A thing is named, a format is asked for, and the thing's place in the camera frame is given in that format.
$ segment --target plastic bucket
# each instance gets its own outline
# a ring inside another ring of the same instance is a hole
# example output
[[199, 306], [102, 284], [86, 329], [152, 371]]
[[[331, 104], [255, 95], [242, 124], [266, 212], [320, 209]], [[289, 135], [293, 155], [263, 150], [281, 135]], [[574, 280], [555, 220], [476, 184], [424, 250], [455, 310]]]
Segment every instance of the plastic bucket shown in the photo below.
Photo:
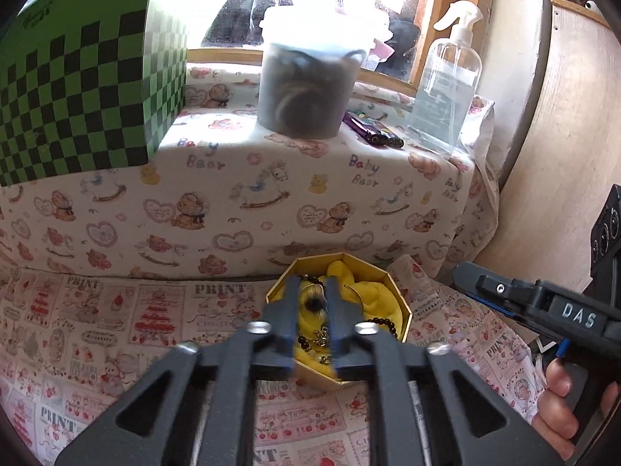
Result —
[[291, 138], [336, 136], [373, 30], [355, 17], [294, 5], [270, 7], [260, 26], [259, 124]]

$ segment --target metal bolt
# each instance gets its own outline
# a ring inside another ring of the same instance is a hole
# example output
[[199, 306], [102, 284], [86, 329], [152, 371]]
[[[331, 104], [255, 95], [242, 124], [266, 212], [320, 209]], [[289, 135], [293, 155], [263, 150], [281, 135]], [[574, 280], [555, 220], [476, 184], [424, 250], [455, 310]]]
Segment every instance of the metal bolt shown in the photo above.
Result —
[[428, 345], [427, 350], [431, 355], [444, 355], [451, 351], [451, 346], [442, 342], [433, 342]]
[[185, 350], [187, 353], [195, 354], [198, 352], [198, 344], [194, 342], [183, 342], [182, 344], [177, 345], [177, 348], [181, 348], [181, 350]]
[[374, 322], [358, 322], [354, 329], [359, 335], [375, 335], [380, 331], [380, 327]]
[[271, 331], [271, 324], [264, 320], [254, 320], [249, 322], [246, 328], [255, 335], [265, 335]]

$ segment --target human hand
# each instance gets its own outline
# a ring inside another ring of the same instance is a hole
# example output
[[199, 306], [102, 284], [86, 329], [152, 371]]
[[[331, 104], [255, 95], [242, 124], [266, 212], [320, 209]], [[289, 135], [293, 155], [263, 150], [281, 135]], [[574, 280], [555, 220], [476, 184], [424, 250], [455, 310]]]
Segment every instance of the human hand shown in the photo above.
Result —
[[[546, 371], [548, 388], [539, 397], [539, 412], [533, 419], [532, 426], [564, 461], [574, 453], [574, 445], [569, 440], [578, 430], [578, 420], [565, 402], [565, 396], [571, 391], [571, 378], [560, 360], [555, 359]], [[619, 385], [611, 383], [602, 396], [600, 409], [608, 415], [619, 394]]]

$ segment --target teddy bear print fabric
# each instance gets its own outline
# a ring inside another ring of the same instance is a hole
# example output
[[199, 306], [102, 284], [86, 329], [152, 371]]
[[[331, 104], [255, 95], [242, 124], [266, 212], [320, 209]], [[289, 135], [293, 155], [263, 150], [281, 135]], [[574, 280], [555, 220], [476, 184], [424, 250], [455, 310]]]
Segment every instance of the teddy bear print fabric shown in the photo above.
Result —
[[[426, 277], [410, 256], [389, 271], [414, 314], [408, 342], [447, 341], [532, 419], [543, 385], [524, 342], [495, 313]], [[272, 284], [13, 270], [0, 289], [2, 409], [50, 466], [169, 348], [216, 344], [259, 318]], [[322, 393], [300, 380], [260, 382], [254, 464], [366, 466], [368, 421], [364, 384]]]
[[[2, 188], [0, 264], [228, 278], [279, 275], [299, 256], [347, 251], [383, 266], [411, 254], [436, 275], [491, 238], [492, 102], [477, 98], [467, 123], [478, 136], [445, 160], [405, 133], [400, 150], [372, 147], [345, 125], [321, 141], [273, 133], [256, 122], [258, 70], [228, 68], [188, 66], [186, 107], [148, 165]], [[410, 105], [360, 83], [350, 100], [396, 132]]]

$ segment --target spray bottle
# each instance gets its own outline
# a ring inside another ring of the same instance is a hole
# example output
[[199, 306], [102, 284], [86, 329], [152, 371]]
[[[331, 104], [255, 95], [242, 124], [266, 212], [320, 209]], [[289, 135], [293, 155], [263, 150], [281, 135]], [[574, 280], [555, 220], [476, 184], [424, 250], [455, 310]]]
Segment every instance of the spray bottle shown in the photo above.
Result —
[[472, 26], [482, 19], [468, 1], [451, 3], [434, 28], [445, 30], [456, 20], [450, 38], [431, 44], [418, 86], [408, 128], [421, 143], [441, 155], [451, 155], [474, 97], [482, 68], [471, 48]]

